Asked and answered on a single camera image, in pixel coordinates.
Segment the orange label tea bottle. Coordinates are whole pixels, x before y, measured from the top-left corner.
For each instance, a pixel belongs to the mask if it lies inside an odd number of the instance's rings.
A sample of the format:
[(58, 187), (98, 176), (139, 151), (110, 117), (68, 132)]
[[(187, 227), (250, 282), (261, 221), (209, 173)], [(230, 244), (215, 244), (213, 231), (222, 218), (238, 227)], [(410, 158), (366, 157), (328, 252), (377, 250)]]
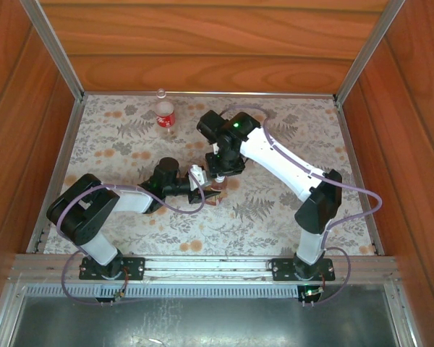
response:
[[(222, 196), (222, 200), (223, 200), (226, 197), (225, 191), (226, 191), (227, 184), (228, 184), (228, 180), (224, 180), (221, 183), (218, 183), (216, 180), (212, 180), (212, 182), (210, 183), (210, 186), (207, 187), (205, 190), (221, 191), (221, 196)], [(220, 204), (207, 204), (207, 205), (218, 206)]]

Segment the grey metal sheet panel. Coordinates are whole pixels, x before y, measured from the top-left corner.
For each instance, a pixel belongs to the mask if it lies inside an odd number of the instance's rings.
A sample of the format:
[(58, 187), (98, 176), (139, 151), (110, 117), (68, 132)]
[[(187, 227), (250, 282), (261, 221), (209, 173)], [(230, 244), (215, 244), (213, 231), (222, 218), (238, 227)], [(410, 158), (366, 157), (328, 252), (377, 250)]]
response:
[(147, 299), (89, 307), (27, 299), (12, 347), (396, 347), (377, 291), (319, 307), (293, 299)]

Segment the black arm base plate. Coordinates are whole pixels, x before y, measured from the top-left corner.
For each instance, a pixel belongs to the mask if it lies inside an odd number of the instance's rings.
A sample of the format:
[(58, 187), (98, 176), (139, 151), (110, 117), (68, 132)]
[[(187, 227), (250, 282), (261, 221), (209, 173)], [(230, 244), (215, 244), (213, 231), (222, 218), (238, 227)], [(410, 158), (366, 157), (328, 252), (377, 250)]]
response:
[(80, 280), (142, 280), (145, 259), (142, 257), (117, 257), (107, 265), (100, 265), (94, 259), (83, 257), (80, 264)]
[(297, 257), (273, 258), (269, 264), (274, 281), (334, 281), (336, 279), (333, 262), (328, 258), (321, 258), (313, 265), (308, 265)]

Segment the aluminium table edge rail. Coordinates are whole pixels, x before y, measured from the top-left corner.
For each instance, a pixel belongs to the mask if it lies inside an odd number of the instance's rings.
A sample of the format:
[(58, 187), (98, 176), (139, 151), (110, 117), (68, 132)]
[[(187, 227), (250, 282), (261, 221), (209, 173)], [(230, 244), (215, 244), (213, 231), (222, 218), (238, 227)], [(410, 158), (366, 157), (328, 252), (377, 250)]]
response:
[(59, 196), (59, 193), (61, 192), (69, 165), (69, 160), (71, 158), (72, 149), (75, 144), (77, 132), (84, 112), (85, 103), (86, 101), (84, 99), (76, 100), (74, 102), (48, 189), (43, 199), (41, 210), (35, 223), (35, 228), (33, 229), (33, 233), (25, 251), (26, 254), (42, 253), (45, 249), (46, 240), (48, 239), (48, 235), (51, 231), (51, 222), (46, 217), (46, 211), (49, 205)]
[[(168, 91), (168, 96), (177, 97), (213, 97), (213, 98), (296, 98), (296, 99), (322, 99), (334, 100), (334, 94), (328, 93), (262, 93), (262, 92), (222, 92), (222, 91)], [(156, 91), (85, 91), (84, 95), (128, 95), (128, 96), (155, 96)]]

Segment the aluminium mounting beam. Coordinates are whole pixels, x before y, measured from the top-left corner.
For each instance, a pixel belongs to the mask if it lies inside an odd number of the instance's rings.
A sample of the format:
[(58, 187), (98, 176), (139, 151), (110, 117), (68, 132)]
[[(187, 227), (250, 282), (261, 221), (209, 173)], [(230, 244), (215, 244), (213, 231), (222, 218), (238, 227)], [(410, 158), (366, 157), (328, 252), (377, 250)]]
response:
[[(58, 283), (67, 254), (19, 254), (7, 276), (12, 283)], [(352, 256), (350, 284), (401, 281), (396, 260)], [(272, 284), (269, 259), (262, 256), (146, 256), (143, 283)]]

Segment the aluminium frame post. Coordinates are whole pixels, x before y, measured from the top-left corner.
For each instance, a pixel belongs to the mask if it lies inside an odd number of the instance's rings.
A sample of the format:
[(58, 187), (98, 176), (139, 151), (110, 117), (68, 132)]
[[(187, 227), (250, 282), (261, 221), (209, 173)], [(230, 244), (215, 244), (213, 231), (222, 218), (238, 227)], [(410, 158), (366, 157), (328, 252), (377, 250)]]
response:
[(50, 23), (39, 0), (20, 0), (22, 8), (32, 22), (37, 34), (53, 59), (74, 98), (82, 101), (85, 90), (69, 57)]
[(359, 79), (369, 60), (372, 58), (376, 48), (382, 41), (405, 1), (406, 0), (388, 0), (382, 15), (379, 17), (376, 25), (370, 33), (370, 36), (365, 41), (365, 44), (360, 49), (357, 58), (352, 63), (344, 81), (341, 83), (341, 86), (336, 93), (336, 102), (339, 105), (342, 105), (347, 99), (350, 91)]

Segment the floral tablecloth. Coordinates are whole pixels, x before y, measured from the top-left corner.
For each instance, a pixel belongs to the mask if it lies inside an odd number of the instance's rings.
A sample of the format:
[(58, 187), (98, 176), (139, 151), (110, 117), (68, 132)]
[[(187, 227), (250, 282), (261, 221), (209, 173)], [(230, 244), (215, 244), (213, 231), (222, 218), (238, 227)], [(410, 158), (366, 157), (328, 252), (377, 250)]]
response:
[[(175, 158), (185, 172), (192, 164), (203, 165), (210, 151), (196, 129), (206, 111), (224, 112), (233, 106), (258, 121), (270, 112), (269, 130), (279, 142), (317, 168), (337, 170), (347, 185), (336, 216), (339, 225), (330, 232), (327, 245), (350, 255), (374, 254), (366, 221), (356, 218), (361, 201), (332, 100), (174, 96), (171, 102), (175, 133), (165, 137), (156, 124), (154, 97), (88, 96), (64, 188), (86, 173), (108, 184), (139, 184), (164, 157)], [(124, 253), (289, 257), (299, 244), (301, 230), (294, 214), (300, 205), (285, 184), (249, 161), (202, 210), (186, 197), (172, 197), (150, 215), (114, 213), (101, 230)]]

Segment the clear bottle red label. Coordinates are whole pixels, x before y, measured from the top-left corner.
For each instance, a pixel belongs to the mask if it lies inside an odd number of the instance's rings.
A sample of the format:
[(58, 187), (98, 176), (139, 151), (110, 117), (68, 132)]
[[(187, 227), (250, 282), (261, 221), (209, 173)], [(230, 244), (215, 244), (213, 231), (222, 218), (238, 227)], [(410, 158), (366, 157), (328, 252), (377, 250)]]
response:
[(173, 138), (176, 130), (175, 108), (163, 88), (156, 92), (154, 111), (159, 133), (165, 138)]

